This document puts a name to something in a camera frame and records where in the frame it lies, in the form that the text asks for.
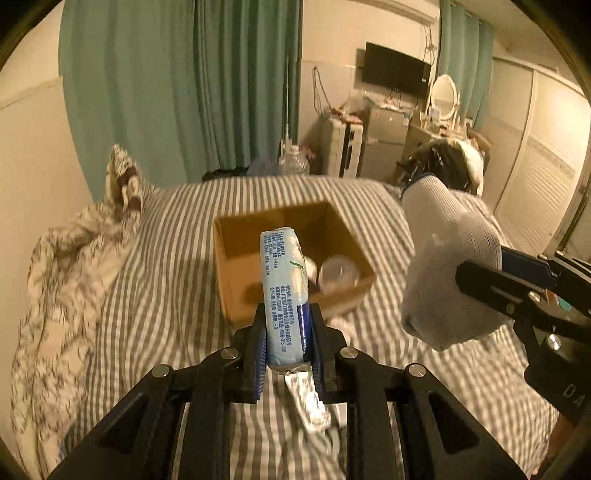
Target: bottle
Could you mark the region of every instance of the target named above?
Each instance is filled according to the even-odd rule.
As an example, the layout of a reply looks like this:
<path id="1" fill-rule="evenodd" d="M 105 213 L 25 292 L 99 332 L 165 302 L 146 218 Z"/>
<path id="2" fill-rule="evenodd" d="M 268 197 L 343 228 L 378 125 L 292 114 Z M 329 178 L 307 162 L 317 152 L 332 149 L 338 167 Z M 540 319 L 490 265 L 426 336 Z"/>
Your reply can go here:
<path id="1" fill-rule="evenodd" d="M 279 158 L 279 175 L 310 174 L 310 164 L 306 155 L 297 145 L 286 145 L 285 153 Z"/>

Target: cable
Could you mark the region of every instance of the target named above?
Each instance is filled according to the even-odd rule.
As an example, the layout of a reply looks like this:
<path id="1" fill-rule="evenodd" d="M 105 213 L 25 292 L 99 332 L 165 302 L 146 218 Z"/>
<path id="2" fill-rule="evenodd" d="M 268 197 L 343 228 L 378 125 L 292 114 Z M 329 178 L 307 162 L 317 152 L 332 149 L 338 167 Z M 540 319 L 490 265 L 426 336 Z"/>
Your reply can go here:
<path id="1" fill-rule="evenodd" d="M 427 56 L 427 48 L 428 48 L 427 27 L 425 27 L 425 25 L 421 24 L 421 29 L 423 31 L 423 34 L 425 35 L 425 50 L 423 52 L 423 61 L 425 61 L 425 57 Z"/>
<path id="2" fill-rule="evenodd" d="M 433 66 L 433 64 L 435 63 L 435 50 L 437 49 L 437 46 L 433 43 L 433 30 L 431 29 L 431 25 L 429 25 L 429 48 L 432 56 L 431 66 Z"/>
<path id="3" fill-rule="evenodd" d="M 318 92 L 318 85 L 316 84 L 316 75 L 318 75 L 318 82 L 320 83 L 320 88 L 322 90 L 322 94 L 324 95 L 324 99 L 328 107 L 322 108 L 322 100 L 320 98 L 320 94 Z M 332 106 L 330 105 L 329 98 L 326 96 L 326 91 L 324 90 L 324 85 L 322 85 L 322 77 L 320 76 L 320 71 L 318 70 L 317 66 L 314 66 L 312 69 L 312 91 L 314 94 L 314 110 L 318 114 L 318 116 L 323 116 L 327 109 L 332 111 Z"/>

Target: blue package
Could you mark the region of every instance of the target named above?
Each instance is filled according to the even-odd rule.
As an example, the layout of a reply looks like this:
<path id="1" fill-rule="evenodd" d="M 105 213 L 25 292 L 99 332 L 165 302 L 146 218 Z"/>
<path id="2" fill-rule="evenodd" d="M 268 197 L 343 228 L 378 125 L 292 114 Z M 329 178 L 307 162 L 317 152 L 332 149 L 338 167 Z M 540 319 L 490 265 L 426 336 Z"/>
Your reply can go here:
<path id="1" fill-rule="evenodd" d="M 300 243 L 290 227 L 263 232 L 260 242 L 267 365 L 283 373 L 309 370 L 308 276 Z"/>

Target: cardboard box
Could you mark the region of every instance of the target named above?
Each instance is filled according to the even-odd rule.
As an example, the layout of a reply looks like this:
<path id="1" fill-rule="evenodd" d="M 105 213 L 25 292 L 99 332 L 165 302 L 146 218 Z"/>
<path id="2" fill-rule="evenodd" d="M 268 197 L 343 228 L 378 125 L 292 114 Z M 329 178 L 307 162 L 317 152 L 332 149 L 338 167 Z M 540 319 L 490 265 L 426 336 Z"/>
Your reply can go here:
<path id="1" fill-rule="evenodd" d="M 375 281 L 374 270 L 361 247 L 329 202 L 217 218 L 213 225 L 217 289 L 222 312 L 236 328 L 251 325 L 256 307 L 263 301 L 259 237 L 262 232 L 282 226 L 295 230 L 302 253 L 318 269 L 328 257 L 345 255 L 361 272 L 352 288 L 329 294 L 310 293 L 309 302 L 320 305 L 325 319 L 355 308 Z"/>

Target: screw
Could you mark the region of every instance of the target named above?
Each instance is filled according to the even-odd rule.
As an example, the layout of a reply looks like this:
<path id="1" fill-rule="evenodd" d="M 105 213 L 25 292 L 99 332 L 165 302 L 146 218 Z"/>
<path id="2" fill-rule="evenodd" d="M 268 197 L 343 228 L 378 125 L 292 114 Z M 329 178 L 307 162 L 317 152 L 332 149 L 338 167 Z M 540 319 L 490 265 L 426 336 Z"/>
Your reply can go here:
<path id="1" fill-rule="evenodd" d="M 170 373 L 170 367 L 168 365 L 156 365 L 153 369 L 152 369 L 152 375 L 155 376 L 156 378 L 162 378 L 162 377 L 166 377 L 166 375 L 168 375 Z"/>
<path id="2" fill-rule="evenodd" d="M 352 346 L 344 346 L 340 350 L 340 356 L 343 358 L 355 358 L 358 355 L 358 351 Z"/>
<path id="3" fill-rule="evenodd" d="M 421 364 L 411 364 L 408 367 L 408 373 L 414 377 L 421 378 L 425 376 L 427 370 Z"/>
<path id="4" fill-rule="evenodd" d="M 233 347 L 228 347 L 222 350 L 222 358 L 224 360 L 234 360 L 238 357 L 238 350 Z"/>
<path id="5" fill-rule="evenodd" d="M 560 348 L 560 338 L 553 333 L 548 335 L 546 343 L 548 344 L 548 347 L 550 347 L 550 350 L 553 350 L 554 352 Z"/>
<path id="6" fill-rule="evenodd" d="M 530 298 L 531 301 L 534 301 L 536 303 L 540 303 L 542 301 L 542 297 L 540 297 L 540 294 L 536 291 L 529 292 L 527 296 Z"/>

